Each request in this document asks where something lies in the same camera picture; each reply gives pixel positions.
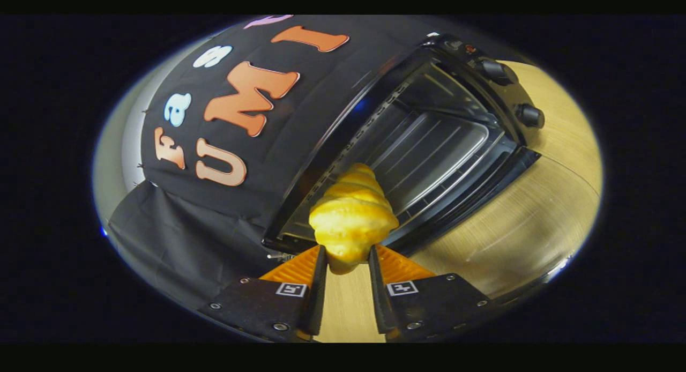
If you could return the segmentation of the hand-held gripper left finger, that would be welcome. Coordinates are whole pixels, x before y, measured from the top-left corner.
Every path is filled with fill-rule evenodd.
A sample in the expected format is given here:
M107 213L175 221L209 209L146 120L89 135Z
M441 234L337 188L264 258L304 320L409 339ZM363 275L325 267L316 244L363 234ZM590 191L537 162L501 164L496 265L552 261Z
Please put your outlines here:
M326 250L317 245L259 278L229 284L201 313L250 339L312 342L323 318L326 275Z

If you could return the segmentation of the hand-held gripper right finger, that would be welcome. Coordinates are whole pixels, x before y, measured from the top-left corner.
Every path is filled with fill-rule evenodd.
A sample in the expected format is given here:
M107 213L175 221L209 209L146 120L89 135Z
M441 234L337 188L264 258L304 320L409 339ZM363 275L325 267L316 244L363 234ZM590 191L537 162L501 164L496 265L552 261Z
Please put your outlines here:
M388 343L441 342L494 318L499 303L455 273L436 275L376 244L368 257L379 333Z

